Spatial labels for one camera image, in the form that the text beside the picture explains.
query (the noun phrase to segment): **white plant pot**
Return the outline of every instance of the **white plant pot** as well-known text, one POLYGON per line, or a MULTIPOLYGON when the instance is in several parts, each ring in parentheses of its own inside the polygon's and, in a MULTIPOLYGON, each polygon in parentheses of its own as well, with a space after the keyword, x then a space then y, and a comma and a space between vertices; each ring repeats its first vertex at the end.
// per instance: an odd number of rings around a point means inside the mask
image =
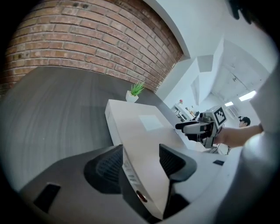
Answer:
POLYGON ((126 92, 126 101, 134 103, 136 100, 138 100, 138 98, 139 98, 138 96, 131 95, 131 91, 128 90, 126 92))

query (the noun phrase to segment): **ceiling light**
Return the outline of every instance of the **ceiling light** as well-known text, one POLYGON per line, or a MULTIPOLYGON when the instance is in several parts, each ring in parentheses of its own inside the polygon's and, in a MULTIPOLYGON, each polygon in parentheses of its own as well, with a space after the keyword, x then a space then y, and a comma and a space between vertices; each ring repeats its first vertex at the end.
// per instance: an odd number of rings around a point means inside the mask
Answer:
POLYGON ((239 99, 240 99, 241 101, 251 99, 251 98, 253 98, 253 96, 254 96, 256 93, 257 93, 257 92, 254 90, 254 91, 252 91, 252 92, 250 92, 250 93, 248 93, 248 94, 246 94, 246 95, 244 95, 244 96, 239 97, 239 99))
POLYGON ((226 103, 225 105, 226 105, 226 107, 231 106, 231 105, 233 105, 233 102, 230 101, 230 102, 226 103))

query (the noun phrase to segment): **red brick wall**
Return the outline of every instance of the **red brick wall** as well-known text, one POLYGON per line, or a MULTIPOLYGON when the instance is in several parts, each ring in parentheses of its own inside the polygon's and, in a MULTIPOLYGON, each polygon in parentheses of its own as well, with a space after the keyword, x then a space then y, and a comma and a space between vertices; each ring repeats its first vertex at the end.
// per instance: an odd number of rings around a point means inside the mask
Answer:
POLYGON ((47 65, 142 80, 156 91, 182 54, 170 29, 142 0, 45 0, 10 42, 0 95, 47 65))

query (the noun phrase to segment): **green plant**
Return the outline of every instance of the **green plant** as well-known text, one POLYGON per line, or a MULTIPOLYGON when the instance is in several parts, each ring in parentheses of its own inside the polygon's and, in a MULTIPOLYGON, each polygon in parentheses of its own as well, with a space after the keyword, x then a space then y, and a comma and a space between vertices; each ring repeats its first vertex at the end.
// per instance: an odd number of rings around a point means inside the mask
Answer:
POLYGON ((138 81, 137 83, 134 84, 134 86, 131 86, 131 95, 137 96, 138 94, 140 94, 144 89, 143 85, 144 82, 138 81))

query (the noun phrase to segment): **desk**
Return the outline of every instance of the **desk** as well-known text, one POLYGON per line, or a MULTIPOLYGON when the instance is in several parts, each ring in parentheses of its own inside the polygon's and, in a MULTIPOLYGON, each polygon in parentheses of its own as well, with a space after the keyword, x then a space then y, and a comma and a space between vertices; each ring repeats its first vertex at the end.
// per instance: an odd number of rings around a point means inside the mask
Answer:
MULTIPOLYGON (((132 83, 82 69, 39 66, 0 102, 3 171, 16 191, 60 159, 112 146, 104 111, 126 100, 132 83)), ((137 101, 156 106, 174 127, 178 118, 152 91, 137 101)))

